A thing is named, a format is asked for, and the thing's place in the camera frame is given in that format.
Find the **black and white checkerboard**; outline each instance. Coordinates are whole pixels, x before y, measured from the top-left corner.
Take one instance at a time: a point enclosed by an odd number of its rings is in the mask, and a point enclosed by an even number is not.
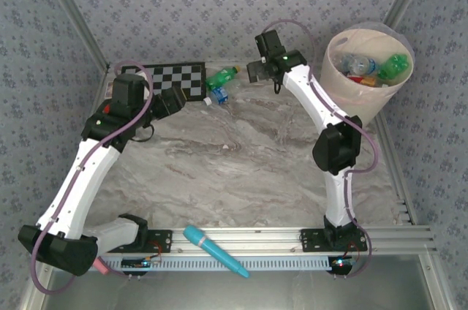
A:
[[[205,63],[181,63],[163,65],[145,65],[153,75],[154,94],[172,86],[182,88],[188,101],[200,101],[206,97]],[[122,67],[122,72],[136,73],[140,69]]]

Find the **teal marker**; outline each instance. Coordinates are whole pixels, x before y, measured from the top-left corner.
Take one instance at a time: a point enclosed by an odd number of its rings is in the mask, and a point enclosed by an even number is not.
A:
[[[211,239],[208,239],[208,237],[205,236],[203,231],[197,229],[195,226],[187,226],[184,230],[184,236],[194,245],[199,246],[205,252],[218,260],[221,264],[229,268],[232,272],[235,272],[242,277],[245,277],[246,279],[250,277],[249,272],[241,265],[239,261],[219,248]]]

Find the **green bottle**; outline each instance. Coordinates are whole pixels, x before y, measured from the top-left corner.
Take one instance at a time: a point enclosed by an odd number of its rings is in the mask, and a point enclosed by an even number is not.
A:
[[[213,91],[215,88],[221,87],[227,81],[231,81],[234,78],[234,75],[241,71],[240,67],[227,67],[219,72],[217,72],[214,76],[211,76],[206,79],[207,87]]]
[[[380,66],[377,74],[382,80],[393,80],[398,74],[408,68],[408,57],[405,54],[393,54]]]

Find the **wall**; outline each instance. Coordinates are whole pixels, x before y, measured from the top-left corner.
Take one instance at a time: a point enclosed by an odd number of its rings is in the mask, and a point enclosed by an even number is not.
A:
[[[468,0],[414,0],[399,31],[415,72],[385,108],[418,220],[468,309]]]
[[[75,0],[105,55],[158,61],[252,60],[253,37],[271,21],[294,18],[317,36],[321,61],[338,31],[383,20],[393,0]],[[285,28],[288,45],[310,56],[309,41]]]
[[[56,0],[0,0],[0,309],[29,276],[17,235],[58,191],[101,76]]]

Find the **white trash bin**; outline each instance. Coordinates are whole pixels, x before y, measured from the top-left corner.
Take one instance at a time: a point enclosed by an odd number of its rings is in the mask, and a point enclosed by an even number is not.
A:
[[[368,26],[379,26],[379,30],[387,31],[406,42],[405,45],[389,34],[375,29],[364,29],[354,26],[337,34],[328,44],[323,59],[322,72],[319,83],[330,98],[349,116],[357,115],[363,126],[367,125],[384,107],[390,98],[410,78],[414,66],[414,52],[406,39],[396,32],[382,26],[380,23],[364,23]],[[386,88],[374,88],[361,85],[346,78],[332,63],[334,53],[351,53],[373,58],[383,64],[393,54],[406,54],[408,68],[394,80],[388,81]]]

